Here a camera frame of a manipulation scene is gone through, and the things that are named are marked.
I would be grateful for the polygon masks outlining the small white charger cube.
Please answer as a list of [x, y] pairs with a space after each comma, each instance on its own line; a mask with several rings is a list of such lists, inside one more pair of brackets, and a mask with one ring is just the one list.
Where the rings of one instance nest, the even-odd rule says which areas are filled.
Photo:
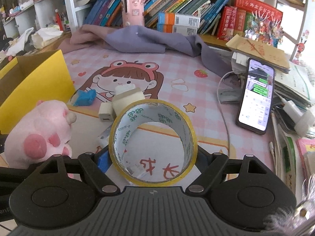
[[101, 103], [98, 111], [98, 117], [103, 122], [114, 122], [116, 114], [111, 102]]

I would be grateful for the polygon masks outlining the pink plush pig toy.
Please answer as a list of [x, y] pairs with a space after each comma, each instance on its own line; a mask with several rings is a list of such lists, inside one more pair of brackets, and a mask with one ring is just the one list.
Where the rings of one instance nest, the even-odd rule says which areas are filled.
[[5, 140], [4, 155], [9, 167], [27, 169], [52, 155], [71, 157], [68, 142], [76, 119], [76, 114], [62, 101], [38, 101]]

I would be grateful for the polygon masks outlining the blue wrapper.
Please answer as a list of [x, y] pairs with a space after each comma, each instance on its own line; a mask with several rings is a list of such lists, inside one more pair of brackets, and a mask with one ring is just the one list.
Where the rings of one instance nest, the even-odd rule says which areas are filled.
[[71, 105], [78, 107], [78, 106], [90, 106], [93, 104], [95, 97], [96, 97], [96, 91], [94, 89], [91, 89], [89, 91], [82, 91], [78, 90], [70, 100]]

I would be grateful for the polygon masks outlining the beige foam block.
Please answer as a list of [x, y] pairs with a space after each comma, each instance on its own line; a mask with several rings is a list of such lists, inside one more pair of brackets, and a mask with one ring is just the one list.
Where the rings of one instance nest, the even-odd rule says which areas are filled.
[[117, 116], [130, 104], [144, 100], [143, 91], [135, 84], [123, 84], [115, 87], [115, 95], [112, 98], [112, 107]]

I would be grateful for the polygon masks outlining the small white card box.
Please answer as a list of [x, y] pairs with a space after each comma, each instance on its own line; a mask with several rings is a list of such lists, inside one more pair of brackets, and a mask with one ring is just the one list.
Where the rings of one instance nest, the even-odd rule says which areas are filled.
[[112, 125], [109, 125], [98, 137], [97, 137], [97, 152], [106, 147], [109, 142], [110, 130]]

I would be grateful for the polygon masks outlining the black smartphone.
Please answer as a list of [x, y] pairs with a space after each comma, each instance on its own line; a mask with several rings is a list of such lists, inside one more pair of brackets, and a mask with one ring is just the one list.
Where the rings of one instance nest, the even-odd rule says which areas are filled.
[[272, 107], [275, 70], [248, 59], [236, 125], [259, 135], [266, 133]]

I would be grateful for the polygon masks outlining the stack of books right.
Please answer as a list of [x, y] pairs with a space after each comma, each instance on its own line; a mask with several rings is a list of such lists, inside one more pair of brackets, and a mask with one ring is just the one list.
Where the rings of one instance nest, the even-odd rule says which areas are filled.
[[279, 96], [292, 100], [302, 113], [314, 105], [314, 86], [304, 67], [290, 63], [290, 71], [285, 74], [275, 71], [275, 84], [271, 120], [274, 144], [271, 153], [275, 174], [290, 188], [297, 200], [302, 198], [302, 184], [313, 170], [314, 160], [314, 127], [306, 137], [300, 137], [295, 123], [283, 110], [284, 104]]

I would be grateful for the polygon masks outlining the pink checkered tablecloth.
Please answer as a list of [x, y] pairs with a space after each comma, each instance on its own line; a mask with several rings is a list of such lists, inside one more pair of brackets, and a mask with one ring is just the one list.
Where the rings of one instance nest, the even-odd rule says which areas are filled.
[[273, 169], [271, 129], [238, 127], [239, 107], [218, 103], [219, 84], [200, 56], [176, 51], [92, 46], [16, 57], [1, 70], [7, 162], [26, 169], [54, 154], [108, 147], [106, 173], [119, 187], [187, 187], [200, 173], [198, 147], [232, 159], [253, 155]]

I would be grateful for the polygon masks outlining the white adapter on books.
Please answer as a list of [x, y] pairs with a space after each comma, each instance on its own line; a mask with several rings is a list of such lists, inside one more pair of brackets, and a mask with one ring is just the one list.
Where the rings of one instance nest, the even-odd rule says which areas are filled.
[[295, 123], [294, 129], [300, 137], [306, 137], [307, 133], [314, 127], [314, 105], [302, 113], [292, 100], [285, 100], [278, 95], [284, 104], [283, 110]]

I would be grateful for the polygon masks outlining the brown paper envelope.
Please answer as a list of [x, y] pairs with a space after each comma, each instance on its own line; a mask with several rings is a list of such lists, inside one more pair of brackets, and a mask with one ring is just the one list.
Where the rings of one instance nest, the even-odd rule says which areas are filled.
[[226, 43], [226, 46], [234, 52], [246, 55], [271, 67], [290, 71], [289, 60], [284, 51], [271, 45], [235, 35]]

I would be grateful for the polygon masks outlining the purple pink cloth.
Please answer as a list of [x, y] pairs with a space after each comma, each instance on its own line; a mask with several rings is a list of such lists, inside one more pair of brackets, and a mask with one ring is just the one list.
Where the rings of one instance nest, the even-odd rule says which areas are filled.
[[200, 56], [203, 65], [221, 77], [232, 70], [232, 66], [224, 62], [200, 36], [159, 32], [144, 26], [115, 29], [83, 25], [72, 33], [71, 38], [64, 39], [58, 49], [66, 54], [96, 44], [122, 53], [165, 53], [166, 50], [174, 50], [191, 57]]

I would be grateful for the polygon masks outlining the white tissue bag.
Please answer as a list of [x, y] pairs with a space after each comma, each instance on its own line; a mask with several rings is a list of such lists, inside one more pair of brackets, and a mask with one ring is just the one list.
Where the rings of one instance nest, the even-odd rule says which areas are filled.
[[31, 35], [32, 44], [36, 49], [43, 49], [47, 45], [59, 39], [64, 32], [59, 27], [41, 28]]

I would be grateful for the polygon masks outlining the red book set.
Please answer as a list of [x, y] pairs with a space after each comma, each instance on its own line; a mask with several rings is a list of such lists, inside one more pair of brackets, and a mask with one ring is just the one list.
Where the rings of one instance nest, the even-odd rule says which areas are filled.
[[283, 12], [259, 0], [232, 0], [222, 11], [217, 38], [229, 41], [235, 35], [250, 36], [267, 34], [278, 27]]

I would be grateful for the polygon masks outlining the orange blue white boxes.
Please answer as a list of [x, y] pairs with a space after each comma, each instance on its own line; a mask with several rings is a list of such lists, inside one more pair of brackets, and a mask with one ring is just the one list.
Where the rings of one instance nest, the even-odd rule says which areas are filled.
[[179, 33], [184, 36], [196, 35], [200, 27], [200, 17], [185, 14], [159, 12], [157, 31]]

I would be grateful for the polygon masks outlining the pink cylindrical container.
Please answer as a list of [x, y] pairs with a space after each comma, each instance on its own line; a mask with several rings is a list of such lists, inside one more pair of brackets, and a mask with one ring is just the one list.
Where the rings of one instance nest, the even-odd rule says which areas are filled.
[[144, 26], [144, 0], [121, 0], [123, 27]]

